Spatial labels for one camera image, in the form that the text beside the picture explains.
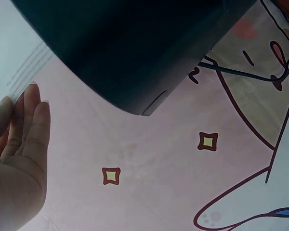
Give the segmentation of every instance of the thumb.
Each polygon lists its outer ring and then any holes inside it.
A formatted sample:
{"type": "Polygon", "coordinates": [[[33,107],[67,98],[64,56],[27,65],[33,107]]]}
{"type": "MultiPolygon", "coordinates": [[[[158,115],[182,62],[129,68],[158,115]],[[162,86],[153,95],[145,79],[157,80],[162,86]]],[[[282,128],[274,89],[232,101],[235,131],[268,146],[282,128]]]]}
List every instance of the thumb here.
{"type": "Polygon", "coordinates": [[[0,102],[0,137],[5,133],[12,117],[13,102],[7,96],[0,102]]]}

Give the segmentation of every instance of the cartoon bunny ear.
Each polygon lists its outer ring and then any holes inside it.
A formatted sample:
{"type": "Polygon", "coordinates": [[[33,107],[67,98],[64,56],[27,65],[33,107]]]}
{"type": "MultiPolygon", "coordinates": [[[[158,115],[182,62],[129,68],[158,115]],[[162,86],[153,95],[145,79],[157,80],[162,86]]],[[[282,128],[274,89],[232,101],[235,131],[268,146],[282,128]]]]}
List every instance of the cartoon bunny ear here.
{"type": "Polygon", "coordinates": [[[286,58],[283,52],[283,49],[281,48],[281,46],[276,42],[276,41],[271,41],[270,42],[270,47],[275,55],[275,57],[277,58],[277,60],[280,62],[280,64],[284,67],[286,67],[286,58]]]}

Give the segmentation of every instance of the fingernail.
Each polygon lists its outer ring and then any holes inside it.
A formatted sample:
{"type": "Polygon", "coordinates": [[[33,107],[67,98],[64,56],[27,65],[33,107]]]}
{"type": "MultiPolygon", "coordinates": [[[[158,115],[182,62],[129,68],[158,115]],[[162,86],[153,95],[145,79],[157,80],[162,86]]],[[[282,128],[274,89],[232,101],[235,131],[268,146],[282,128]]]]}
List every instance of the fingernail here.
{"type": "Polygon", "coordinates": [[[3,104],[4,102],[6,102],[7,100],[11,100],[11,98],[9,96],[5,96],[1,101],[0,101],[0,105],[3,104]]]}

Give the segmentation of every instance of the red diamond outline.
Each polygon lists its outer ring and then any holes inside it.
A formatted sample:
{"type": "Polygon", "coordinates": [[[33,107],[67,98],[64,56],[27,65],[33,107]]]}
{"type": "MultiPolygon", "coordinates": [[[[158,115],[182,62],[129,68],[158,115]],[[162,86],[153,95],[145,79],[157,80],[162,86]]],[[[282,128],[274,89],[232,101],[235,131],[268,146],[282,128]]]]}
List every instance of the red diamond outline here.
{"type": "Polygon", "coordinates": [[[103,185],[107,185],[107,184],[119,185],[120,184],[121,169],[119,167],[103,167],[102,173],[103,173],[103,177],[104,177],[103,185]],[[108,180],[107,179],[107,172],[115,172],[116,173],[116,180],[108,180]]]}
{"type": "Polygon", "coordinates": [[[198,150],[209,150],[212,152],[215,152],[217,150],[217,139],[218,139],[218,133],[205,133],[200,132],[200,141],[198,145],[198,150]],[[204,145],[204,138],[212,138],[212,147],[204,145]]]}

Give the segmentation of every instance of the white surface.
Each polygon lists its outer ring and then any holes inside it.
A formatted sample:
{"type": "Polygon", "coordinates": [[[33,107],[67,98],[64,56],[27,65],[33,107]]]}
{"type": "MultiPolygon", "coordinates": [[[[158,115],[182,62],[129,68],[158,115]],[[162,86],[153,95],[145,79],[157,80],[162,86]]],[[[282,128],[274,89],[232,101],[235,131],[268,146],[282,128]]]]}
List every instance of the white surface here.
{"type": "Polygon", "coordinates": [[[10,0],[0,0],[0,100],[14,101],[53,53],[10,0]]]}

